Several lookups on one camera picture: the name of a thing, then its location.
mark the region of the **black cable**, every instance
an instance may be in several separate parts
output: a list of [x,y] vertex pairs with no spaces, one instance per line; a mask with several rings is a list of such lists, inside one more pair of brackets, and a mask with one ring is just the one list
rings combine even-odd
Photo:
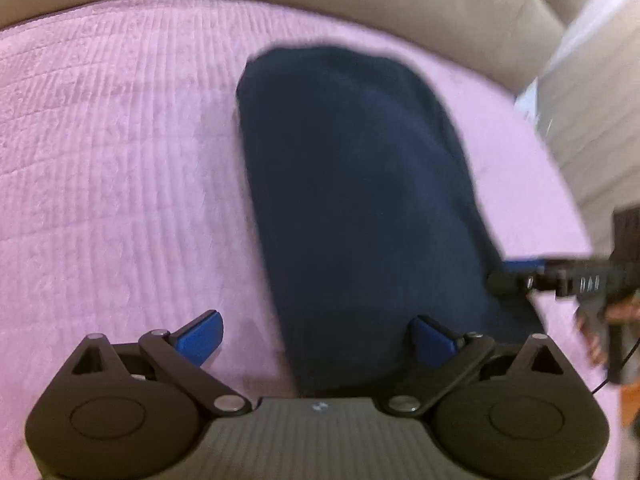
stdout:
[[[622,359],[622,364],[621,364],[621,368],[626,365],[629,362],[629,359],[631,359],[631,356],[636,352],[636,350],[638,350],[638,347],[640,347],[640,338],[638,338],[638,341],[636,341],[636,344],[633,345],[633,348],[629,351],[629,353],[626,355],[626,357],[624,359]],[[605,386],[605,384],[609,383],[608,379],[604,379],[604,381],[602,381],[600,384],[598,384],[598,386],[596,387],[595,390],[593,390],[591,392],[592,395],[597,394],[603,386]]]

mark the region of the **pink sheet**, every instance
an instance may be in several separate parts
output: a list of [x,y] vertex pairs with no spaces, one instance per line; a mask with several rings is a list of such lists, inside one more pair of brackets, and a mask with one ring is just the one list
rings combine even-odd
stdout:
[[[275,43],[386,53],[431,81],[463,137],[486,221],[508,256],[588,253],[566,186],[513,98],[385,34],[228,0],[109,0],[0,32],[0,479],[38,477],[26,415],[89,332],[112,342],[225,318],[207,369],[250,396],[291,393],[260,261],[234,89]],[[538,298],[589,386],[575,305]],[[598,401],[616,477],[618,396]]]

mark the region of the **dark cloth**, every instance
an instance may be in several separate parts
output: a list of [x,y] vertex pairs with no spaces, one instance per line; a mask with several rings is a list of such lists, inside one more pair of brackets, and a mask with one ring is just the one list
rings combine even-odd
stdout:
[[454,127],[415,73],[341,48],[278,48],[249,62],[238,101],[264,263],[302,395],[398,370],[418,314],[501,342],[542,330],[526,298],[485,290],[500,255]]

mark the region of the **pink quilted bedspread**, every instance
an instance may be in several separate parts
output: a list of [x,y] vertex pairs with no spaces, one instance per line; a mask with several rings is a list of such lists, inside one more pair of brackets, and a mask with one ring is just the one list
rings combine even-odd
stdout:
[[[504,253],[586,253],[574,203],[513,99],[385,34],[228,0],[109,0],[0,32],[0,479],[35,479],[26,415],[78,342],[225,319],[207,369],[252,397],[290,394],[236,130],[236,82],[274,44],[331,42],[404,60],[463,138]],[[573,303],[538,298],[589,386]],[[616,477],[618,396],[598,400]]]

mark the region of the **dark blue fabric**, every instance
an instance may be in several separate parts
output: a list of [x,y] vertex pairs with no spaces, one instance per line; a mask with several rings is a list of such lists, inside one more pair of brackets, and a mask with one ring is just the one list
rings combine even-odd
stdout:
[[401,367],[411,319],[523,342],[525,298],[487,293],[500,256],[433,91],[393,60],[278,48],[238,85],[264,262],[303,395]]

